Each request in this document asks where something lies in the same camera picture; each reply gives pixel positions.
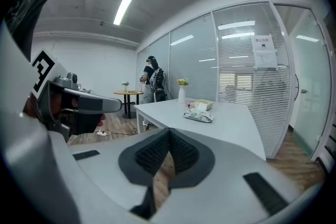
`round wooden table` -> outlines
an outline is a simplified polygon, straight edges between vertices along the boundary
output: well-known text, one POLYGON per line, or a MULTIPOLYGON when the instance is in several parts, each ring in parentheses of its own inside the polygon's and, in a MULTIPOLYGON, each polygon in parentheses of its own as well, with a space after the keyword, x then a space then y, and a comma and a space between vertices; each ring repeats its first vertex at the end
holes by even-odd
POLYGON ((139 95, 143 94, 141 91, 115 91, 114 94, 122 94, 124 95, 124 107, 125 114, 122 115, 124 119, 135 119, 136 112, 131 112, 131 95, 136 95, 136 104, 139 104, 139 95))

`vase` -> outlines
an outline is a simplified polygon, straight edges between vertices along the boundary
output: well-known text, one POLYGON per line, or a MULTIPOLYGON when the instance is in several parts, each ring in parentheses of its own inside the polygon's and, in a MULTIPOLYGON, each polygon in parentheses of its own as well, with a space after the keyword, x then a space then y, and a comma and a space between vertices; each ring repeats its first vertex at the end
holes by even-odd
POLYGON ((178 102, 179 103, 185 103, 185 86, 186 85, 180 85, 179 95, 178 95, 178 102))

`power strip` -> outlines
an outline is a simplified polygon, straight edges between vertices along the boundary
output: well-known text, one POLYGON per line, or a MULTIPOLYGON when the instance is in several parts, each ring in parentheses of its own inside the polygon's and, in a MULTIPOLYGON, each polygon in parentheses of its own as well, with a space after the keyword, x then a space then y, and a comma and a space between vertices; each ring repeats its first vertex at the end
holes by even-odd
POLYGON ((97 135, 100 135, 100 136, 106 136, 107 135, 107 132, 105 132, 105 130, 99 130, 97 135))

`tissue box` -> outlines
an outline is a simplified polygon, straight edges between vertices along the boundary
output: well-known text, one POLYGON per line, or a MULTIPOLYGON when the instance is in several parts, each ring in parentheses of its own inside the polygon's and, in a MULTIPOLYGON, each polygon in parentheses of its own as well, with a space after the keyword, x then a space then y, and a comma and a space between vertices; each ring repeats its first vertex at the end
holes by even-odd
POLYGON ((190 109, 195 109, 195 106, 197 103, 202 103, 202 104, 206 104, 206 111, 208 111, 209 109, 211 109, 214 105, 213 101, 209 101, 209 100, 204 100, 204 99, 199 99, 196 100, 194 102, 192 102, 189 106, 190 109))

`fluorescent light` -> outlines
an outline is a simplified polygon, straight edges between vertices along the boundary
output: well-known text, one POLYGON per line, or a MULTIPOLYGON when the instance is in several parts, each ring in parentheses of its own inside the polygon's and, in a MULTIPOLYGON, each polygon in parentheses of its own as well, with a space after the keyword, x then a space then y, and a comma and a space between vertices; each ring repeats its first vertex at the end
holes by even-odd
POLYGON ((254 32, 241 33, 241 34, 233 34, 233 35, 228 35, 228 36, 222 36, 222 39, 231 38, 231 37, 245 37, 245 36, 254 36, 254 32))
POLYGON ((120 25, 120 22, 122 20, 122 17, 124 16, 126 9, 128 8, 129 4, 131 3, 132 0, 122 0, 121 4, 118 8, 117 15, 114 18, 114 24, 115 25, 120 25))
POLYGON ((308 40, 308 41, 313 41, 313 42, 319 41, 319 39, 312 38, 312 37, 301 36, 301 35, 298 35, 296 38, 300 38, 300 39, 304 39, 304 40, 308 40))
POLYGON ((255 25, 255 24, 256 24, 255 20, 247 20, 246 22, 239 22, 239 23, 233 23, 233 24, 227 24, 227 25, 220 25, 218 27, 218 30, 229 29, 229 28, 240 27, 240 26, 249 26, 249 25, 255 25))
POLYGON ((215 59, 205 59, 205 60, 199 60, 199 62, 206 62, 206 61, 213 61, 215 59))
POLYGON ((191 39, 191 38, 193 38, 193 37, 194 37, 193 35, 189 35, 189 36, 187 36, 187 37, 181 38, 181 39, 179 39, 179 40, 177 40, 177 41, 171 43, 171 45, 174 46, 174 45, 179 44, 179 43, 181 43, 181 42, 184 42, 184 41, 186 41, 186 40, 188 40, 188 39, 191 39))
POLYGON ((248 56, 231 56, 229 57, 230 59, 233 59, 233 58, 247 58, 248 56))

